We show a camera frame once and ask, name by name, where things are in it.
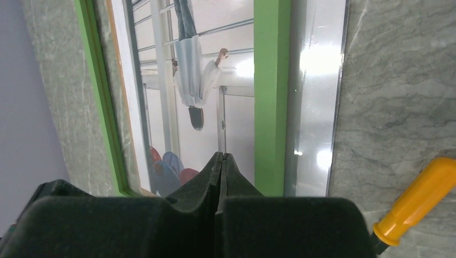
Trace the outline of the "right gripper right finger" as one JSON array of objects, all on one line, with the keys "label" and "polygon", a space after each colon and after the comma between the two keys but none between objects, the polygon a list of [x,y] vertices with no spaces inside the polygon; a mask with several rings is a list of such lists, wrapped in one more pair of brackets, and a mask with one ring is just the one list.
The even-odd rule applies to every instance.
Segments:
[{"label": "right gripper right finger", "polygon": [[375,257],[356,205],[333,197],[265,197],[224,154],[215,257]]}]

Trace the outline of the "green wooden picture frame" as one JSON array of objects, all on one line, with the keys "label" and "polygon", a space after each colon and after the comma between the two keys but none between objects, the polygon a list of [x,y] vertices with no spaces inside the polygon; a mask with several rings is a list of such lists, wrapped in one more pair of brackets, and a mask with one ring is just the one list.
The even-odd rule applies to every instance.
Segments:
[{"label": "green wooden picture frame", "polygon": [[[117,196],[136,196],[128,183],[93,1],[75,1],[84,53]],[[290,1],[254,2],[255,186],[284,193]]]}]

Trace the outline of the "orange handled screwdriver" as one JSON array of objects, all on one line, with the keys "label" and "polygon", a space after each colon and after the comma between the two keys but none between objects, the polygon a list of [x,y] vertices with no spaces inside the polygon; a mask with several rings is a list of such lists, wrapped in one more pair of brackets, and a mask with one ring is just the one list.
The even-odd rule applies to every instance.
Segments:
[{"label": "orange handled screwdriver", "polygon": [[401,237],[416,226],[454,187],[455,159],[433,159],[397,198],[386,215],[373,224],[370,240],[376,255],[381,255],[390,246],[398,246]]}]

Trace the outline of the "clear glass pane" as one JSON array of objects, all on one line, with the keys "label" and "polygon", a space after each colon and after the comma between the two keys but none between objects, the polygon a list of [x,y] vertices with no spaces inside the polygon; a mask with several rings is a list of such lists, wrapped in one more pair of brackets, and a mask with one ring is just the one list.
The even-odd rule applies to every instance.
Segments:
[{"label": "clear glass pane", "polygon": [[349,1],[292,1],[284,195],[326,196]]}]

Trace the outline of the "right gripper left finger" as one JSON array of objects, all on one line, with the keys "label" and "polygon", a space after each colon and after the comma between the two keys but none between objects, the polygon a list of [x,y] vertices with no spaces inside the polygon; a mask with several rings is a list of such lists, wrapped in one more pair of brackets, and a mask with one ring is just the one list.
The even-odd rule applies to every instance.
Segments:
[{"label": "right gripper left finger", "polygon": [[222,153],[166,197],[95,197],[63,180],[43,184],[1,257],[213,257]]}]

